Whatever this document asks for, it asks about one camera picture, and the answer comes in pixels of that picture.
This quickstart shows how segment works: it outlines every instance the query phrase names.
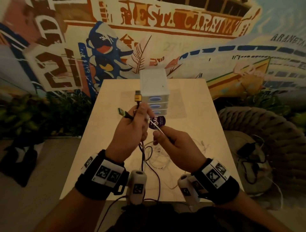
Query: black pants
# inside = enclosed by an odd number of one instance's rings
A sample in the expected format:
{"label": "black pants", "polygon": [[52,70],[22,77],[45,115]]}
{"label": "black pants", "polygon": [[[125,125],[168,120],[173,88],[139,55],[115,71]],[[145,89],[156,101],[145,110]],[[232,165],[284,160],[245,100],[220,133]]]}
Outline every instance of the black pants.
{"label": "black pants", "polygon": [[216,207],[204,207],[195,213],[177,213],[170,204],[130,206],[108,232],[152,231],[246,231],[266,232],[268,229],[240,213]]}

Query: mini plastic drawer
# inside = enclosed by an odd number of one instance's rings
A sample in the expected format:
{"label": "mini plastic drawer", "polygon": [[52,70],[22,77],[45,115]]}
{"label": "mini plastic drawer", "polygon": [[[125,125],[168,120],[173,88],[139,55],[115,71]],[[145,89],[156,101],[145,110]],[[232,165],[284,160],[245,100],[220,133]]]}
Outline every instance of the mini plastic drawer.
{"label": "mini plastic drawer", "polygon": [[152,110],[165,110],[168,108],[168,102],[149,104]]}
{"label": "mini plastic drawer", "polygon": [[156,117],[158,116],[164,116],[167,114],[168,109],[165,110],[153,110]]}
{"label": "mini plastic drawer", "polygon": [[169,101],[169,95],[162,95],[162,96],[142,96],[142,101],[148,104],[151,103],[162,103]]}

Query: box top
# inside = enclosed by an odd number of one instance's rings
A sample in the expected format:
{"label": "box top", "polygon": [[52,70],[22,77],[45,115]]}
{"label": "box top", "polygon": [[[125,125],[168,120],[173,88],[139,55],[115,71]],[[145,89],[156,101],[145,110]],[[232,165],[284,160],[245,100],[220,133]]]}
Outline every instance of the box top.
{"label": "box top", "polygon": [[165,69],[144,69],[140,71],[140,91],[142,96],[170,95]]}

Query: purple sticker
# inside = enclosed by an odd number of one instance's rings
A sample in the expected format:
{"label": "purple sticker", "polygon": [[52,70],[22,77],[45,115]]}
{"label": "purple sticker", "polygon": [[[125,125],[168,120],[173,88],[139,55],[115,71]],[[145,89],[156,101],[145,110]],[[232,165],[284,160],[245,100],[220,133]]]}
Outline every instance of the purple sticker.
{"label": "purple sticker", "polygon": [[[164,116],[151,118],[151,121],[154,122],[154,124],[158,127],[164,126],[166,124],[166,119]],[[157,128],[153,125],[152,122],[149,123],[149,127],[153,130],[156,130]]]}

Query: wooden table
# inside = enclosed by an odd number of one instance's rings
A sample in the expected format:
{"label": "wooden table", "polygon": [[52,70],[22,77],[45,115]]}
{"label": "wooden table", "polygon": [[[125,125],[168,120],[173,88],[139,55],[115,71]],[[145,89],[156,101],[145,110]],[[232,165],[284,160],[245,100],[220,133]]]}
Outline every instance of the wooden table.
{"label": "wooden table", "polygon": [[[170,101],[166,125],[187,132],[199,143],[203,141],[208,158],[216,157],[239,182],[231,152],[224,136],[217,112],[204,79],[169,79]],[[106,149],[121,116],[120,107],[128,111],[135,105],[135,90],[140,89],[140,80],[104,80],[97,101],[92,110],[87,127],[72,163],[60,199],[74,187],[80,175],[80,169],[93,153]],[[144,143],[153,140],[153,130],[148,129],[148,138]],[[125,161],[127,171],[138,170],[141,166],[141,152],[137,148]],[[173,162],[164,169],[155,170],[161,180],[160,201],[185,201],[177,185],[178,178],[184,173]],[[157,176],[146,166],[147,174],[145,198],[157,199]],[[108,200],[118,196],[111,194]]]}

